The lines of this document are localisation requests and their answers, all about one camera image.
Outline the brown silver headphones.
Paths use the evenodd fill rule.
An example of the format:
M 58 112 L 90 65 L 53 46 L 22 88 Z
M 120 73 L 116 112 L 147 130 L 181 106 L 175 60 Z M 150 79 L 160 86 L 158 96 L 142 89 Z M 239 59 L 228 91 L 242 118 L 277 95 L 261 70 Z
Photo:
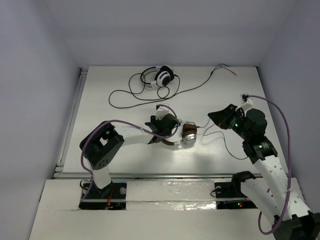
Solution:
M 178 132 L 178 128 L 182 127 L 180 134 L 180 140 L 170 141 L 167 139 L 161 140 L 161 142 L 167 146 L 181 146 L 181 145 L 193 145 L 197 140 L 198 128 L 195 122 L 178 119 L 178 123 L 173 128 L 174 136 Z

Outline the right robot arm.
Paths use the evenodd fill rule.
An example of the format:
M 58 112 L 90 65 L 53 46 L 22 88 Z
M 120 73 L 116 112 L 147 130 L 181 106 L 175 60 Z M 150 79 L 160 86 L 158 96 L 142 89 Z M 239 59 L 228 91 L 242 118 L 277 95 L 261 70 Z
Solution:
M 292 178 L 285 172 L 272 142 L 266 137 L 268 122 L 258 109 L 243 111 L 230 104 L 225 109 L 210 112 L 208 117 L 222 130 L 233 130 L 243 140 L 242 148 L 267 185 L 263 189 L 250 171 L 235 173 L 231 192 L 245 195 L 260 210 L 271 225 L 263 235 L 276 240 L 315 240 L 320 233 L 320 214 L 313 213 L 292 189 Z

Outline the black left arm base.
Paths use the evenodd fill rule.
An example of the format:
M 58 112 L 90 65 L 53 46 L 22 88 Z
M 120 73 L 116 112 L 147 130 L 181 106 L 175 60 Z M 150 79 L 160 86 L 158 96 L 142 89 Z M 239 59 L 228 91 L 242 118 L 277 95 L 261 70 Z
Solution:
M 83 179 L 80 181 L 81 196 L 78 207 L 81 210 L 126 210 L 126 182 L 111 182 L 103 189 Z

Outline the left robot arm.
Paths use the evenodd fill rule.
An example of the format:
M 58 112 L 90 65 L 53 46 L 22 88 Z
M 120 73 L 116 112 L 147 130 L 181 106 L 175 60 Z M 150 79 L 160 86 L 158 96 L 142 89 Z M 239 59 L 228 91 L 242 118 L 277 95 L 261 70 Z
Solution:
M 79 145 L 80 163 L 91 175 L 94 192 L 100 197 L 111 193 L 109 164 L 121 147 L 157 144 L 172 137 L 179 124 L 170 113 L 161 118 L 152 115 L 145 126 L 116 119 L 103 121 Z

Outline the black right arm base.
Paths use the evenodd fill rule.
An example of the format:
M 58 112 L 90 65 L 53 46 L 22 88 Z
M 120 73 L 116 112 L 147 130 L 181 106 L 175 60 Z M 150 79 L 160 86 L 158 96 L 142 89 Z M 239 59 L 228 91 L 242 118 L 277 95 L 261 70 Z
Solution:
M 210 195 L 217 201 L 218 210 L 256 209 L 256 205 L 241 192 L 241 184 L 256 179 L 250 171 L 232 175 L 228 182 L 215 182 Z

